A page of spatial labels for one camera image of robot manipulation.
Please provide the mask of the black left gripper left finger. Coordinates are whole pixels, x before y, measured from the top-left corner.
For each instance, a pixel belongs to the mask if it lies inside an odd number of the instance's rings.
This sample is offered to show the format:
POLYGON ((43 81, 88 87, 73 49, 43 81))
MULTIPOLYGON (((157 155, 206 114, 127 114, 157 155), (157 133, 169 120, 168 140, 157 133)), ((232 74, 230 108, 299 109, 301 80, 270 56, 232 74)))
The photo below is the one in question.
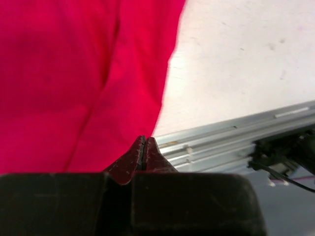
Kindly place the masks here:
POLYGON ((130 236, 131 179, 145 137, 98 173, 27 173, 0 177, 3 236, 130 236))

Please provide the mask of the bright red t shirt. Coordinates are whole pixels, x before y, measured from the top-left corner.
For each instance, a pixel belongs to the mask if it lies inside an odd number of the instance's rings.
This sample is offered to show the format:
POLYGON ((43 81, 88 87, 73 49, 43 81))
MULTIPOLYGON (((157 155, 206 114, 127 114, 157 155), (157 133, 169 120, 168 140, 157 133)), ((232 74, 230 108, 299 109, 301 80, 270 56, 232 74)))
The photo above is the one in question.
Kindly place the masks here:
POLYGON ((184 6, 1 1, 1 173, 99 172, 151 136, 184 6))

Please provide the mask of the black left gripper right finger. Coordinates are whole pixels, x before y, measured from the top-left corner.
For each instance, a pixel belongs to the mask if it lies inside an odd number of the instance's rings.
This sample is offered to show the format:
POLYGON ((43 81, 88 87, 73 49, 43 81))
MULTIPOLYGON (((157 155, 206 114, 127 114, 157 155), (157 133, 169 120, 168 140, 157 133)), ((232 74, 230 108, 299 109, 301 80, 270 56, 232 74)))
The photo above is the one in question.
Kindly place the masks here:
POLYGON ((265 236, 256 193, 237 174, 181 173, 154 138, 144 146, 131 181, 131 225, 136 236, 265 236))

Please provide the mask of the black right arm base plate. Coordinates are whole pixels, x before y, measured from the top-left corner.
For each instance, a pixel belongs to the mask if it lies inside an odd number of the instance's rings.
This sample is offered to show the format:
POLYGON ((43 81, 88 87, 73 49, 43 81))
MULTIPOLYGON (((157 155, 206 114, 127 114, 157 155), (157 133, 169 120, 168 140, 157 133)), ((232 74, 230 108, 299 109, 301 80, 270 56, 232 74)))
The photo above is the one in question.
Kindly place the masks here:
POLYGON ((315 129, 297 129, 255 142, 248 166, 258 171, 263 167, 285 174, 285 170, 303 167, 315 173, 315 129))

